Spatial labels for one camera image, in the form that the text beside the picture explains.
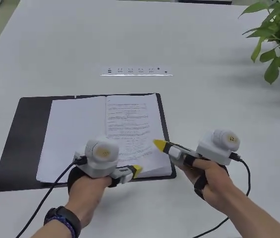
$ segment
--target open notebook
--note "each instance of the open notebook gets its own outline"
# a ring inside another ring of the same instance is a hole
[[[153,144],[164,138],[156,94],[112,95],[52,102],[36,179],[54,182],[74,152],[99,136],[118,142],[118,166],[143,167],[140,178],[171,175],[168,156]]]

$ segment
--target white table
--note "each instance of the white table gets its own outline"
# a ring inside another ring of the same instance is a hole
[[[265,14],[244,7],[184,3],[25,0],[0,37],[0,157],[20,97],[159,92],[172,141],[194,148],[215,128],[241,138],[252,172],[250,197],[280,221],[280,81],[263,81],[266,65],[250,60],[245,30]],[[100,77],[103,65],[166,65],[174,77]],[[246,170],[231,177],[247,188]],[[0,237],[14,237],[46,190],[0,193]],[[67,200],[55,189],[24,237],[50,207]],[[224,215],[173,180],[108,189],[81,237],[190,238]],[[207,237],[239,236],[229,222]]]

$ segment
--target yellow marker tip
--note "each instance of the yellow marker tip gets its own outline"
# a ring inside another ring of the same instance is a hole
[[[143,167],[139,166],[139,165],[133,165],[133,167],[136,170],[135,174],[133,175],[133,178],[135,179],[141,173],[141,171],[143,170]]]
[[[156,147],[163,152],[165,146],[166,146],[166,141],[164,140],[153,140],[153,143],[156,145]]]

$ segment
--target wire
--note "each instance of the wire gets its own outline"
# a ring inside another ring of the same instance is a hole
[[[247,169],[247,172],[248,172],[248,190],[247,190],[246,195],[249,196],[249,193],[250,193],[250,190],[251,190],[251,173],[250,173],[250,169],[249,169],[248,165],[246,164],[246,162],[244,162],[243,159],[238,158],[236,161],[239,161],[239,162],[243,163],[245,168]],[[204,236],[206,234],[209,234],[210,232],[213,232],[213,231],[217,230],[219,227],[221,227],[228,220],[229,220],[229,217],[225,218],[222,222],[220,222],[214,228],[212,228],[212,229],[210,229],[210,230],[208,230],[208,231],[206,231],[204,233],[201,233],[201,234],[199,234],[199,235],[197,235],[197,236],[195,236],[193,238],[199,238],[199,237],[202,237],[202,236]]]
[[[76,161],[73,161],[70,165],[68,165],[68,167],[60,174],[60,176],[55,180],[55,182],[52,184],[52,186],[50,187],[50,189],[48,190],[48,192],[45,194],[45,196],[43,197],[42,201],[40,202],[40,204],[37,206],[36,210],[34,211],[33,215],[31,216],[31,218],[29,219],[29,221],[26,223],[26,225],[23,227],[23,229],[20,231],[20,233],[16,236],[16,238],[19,238],[24,232],[25,230],[29,227],[29,225],[31,224],[31,222],[33,221],[33,219],[35,218],[35,216],[37,215],[37,213],[39,212],[39,210],[41,209],[43,203],[45,202],[45,200],[47,199],[47,197],[49,196],[49,194],[51,193],[51,191],[53,190],[53,188],[57,185],[58,181],[64,176],[64,174],[73,166],[76,164]]]

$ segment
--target socket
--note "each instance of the socket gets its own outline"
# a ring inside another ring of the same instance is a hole
[[[102,67],[100,76],[173,76],[165,66]]]

